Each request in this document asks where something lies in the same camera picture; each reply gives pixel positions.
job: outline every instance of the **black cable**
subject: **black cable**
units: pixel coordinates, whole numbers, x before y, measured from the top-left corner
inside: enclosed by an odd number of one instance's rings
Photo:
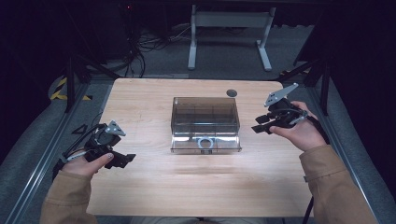
[[[100,112],[99,114],[97,114],[95,116],[95,118],[93,118],[92,122],[91,122],[91,127],[93,126],[93,122],[99,117],[99,115],[103,114],[103,112]]]
[[[79,139],[76,140],[76,142],[74,142],[72,144],[72,146],[70,146],[70,148],[68,148],[63,155],[68,155],[71,151],[73,151],[74,149],[76,149],[76,147],[82,142],[82,140],[84,140],[85,137],[88,136],[88,134],[91,134],[91,132],[93,132],[94,130],[96,130],[99,127],[103,127],[103,124],[96,124],[95,126],[93,126],[92,128],[90,128],[87,132],[85,132],[84,134],[82,134]]]
[[[129,67],[131,68],[131,76],[134,77],[134,69],[132,69],[132,62],[130,63]]]
[[[139,78],[142,78],[143,75],[145,74],[145,71],[146,71],[146,61],[145,61],[145,58],[143,57],[143,55],[141,56],[141,58],[142,58],[142,59],[140,60],[138,57],[136,57],[136,59],[139,60],[139,62],[140,62],[140,69],[141,69]]]
[[[127,65],[128,65],[128,62],[122,63],[122,64],[114,66],[114,67],[110,67],[110,68],[107,68],[107,69],[112,71],[112,72],[117,72],[117,71],[120,71],[121,69],[123,69],[124,67],[126,67]],[[100,71],[98,71],[96,69],[88,68],[88,71],[90,71],[90,73],[92,73],[92,74],[102,74],[102,72],[100,72]]]
[[[126,77],[126,75],[128,74],[129,67],[130,67],[130,64],[128,63],[128,66],[126,66],[126,71],[125,71],[124,77]]]
[[[313,206],[314,206],[314,197],[311,198],[311,201],[309,201],[309,205],[306,208],[305,216],[304,216],[304,219],[303,219],[303,224],[308,223],[309,215],[311,214]]]
[[[189,31],[190,27],[187,27],[185,29],[183,29],[181,32],[176,33],[174,36],[170,36],[169,38],[167,38],[166,40],[163,40],[159,37],[157,38],[151,38],[149,39],[148,37],[145,37],[146,40],[142,41],[141,38],[139,39],[139,48],[141,49],[147,49],[147,50],[140,50],[141,52],[150,52],[152,50],[161,50],[166,48],[167,46],[169,46],[172,43],[175,43],[177,41],[180,41],[180,39],[185,38],[184,36],[182,36],[183,33],[185,33],[186,31]]]
[[[330,144],[330,138],[329,136],[326,134],[326,132],[324,131],[323,127],[321,126],[320,122],[315,119],[314,117],[308,116],[306,117],[309,121],[312,122],[312,124],[314,125],[314,127],[318,130],[318,132],[320,133],[320,135],[322,135],[324,141],[326,142],[326,144]]]

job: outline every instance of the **wooden table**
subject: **wooden table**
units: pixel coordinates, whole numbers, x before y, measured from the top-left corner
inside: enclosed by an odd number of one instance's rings
[[[171,152],[174,97],[235,97],[242,151],[229,155]],[[101,122],[127,133],[114,146],[137,154],[124,169],[101,169],[92,180],[88,212],[109,216],[303,217],[311,198],[298,156],[288,140],[254,133],[278,82],[118,79]]]

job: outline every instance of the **hand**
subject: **hand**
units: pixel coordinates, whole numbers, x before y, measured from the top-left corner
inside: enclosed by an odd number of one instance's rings
[[[65,164],[62,171],[76,175],[93,176],[100,168],[113,160],[113,158],[113,154],[107,153],[94,161],[87,162],[87,160],[81,156]]]
[[[308,107],[305,103],[297,101],[293,101],[291,103],[302,110],[306,110],[309,116],[312,116],[315,119],[317,118],[314,114],[312,114],[311,111],[308,110]],[[297,148],[302,151],[307,151],[314,147],[327,145],[326,141],[324,141],[317,128],[315,128],[311,121],[307,119],[301,120],[290,129],[272,126],[270,128],[270,132],[289,139]]]

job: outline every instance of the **transparent container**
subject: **transparent container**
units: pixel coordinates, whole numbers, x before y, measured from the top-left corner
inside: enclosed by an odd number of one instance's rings
[[[212,154],[242,149],[234,98],[175,97],[171,128],[172,152]]]

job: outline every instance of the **tan jacket sleeve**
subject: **tan jacket sleeve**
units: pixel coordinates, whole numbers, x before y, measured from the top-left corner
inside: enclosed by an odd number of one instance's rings
[[[361,191],[331,146],[308,150],[300,160],[314,196],[317,223],[377,223]]]
[[[60,171],[41,208],[41,224],[97,223],[87,214],[91,196],[91,177]]]

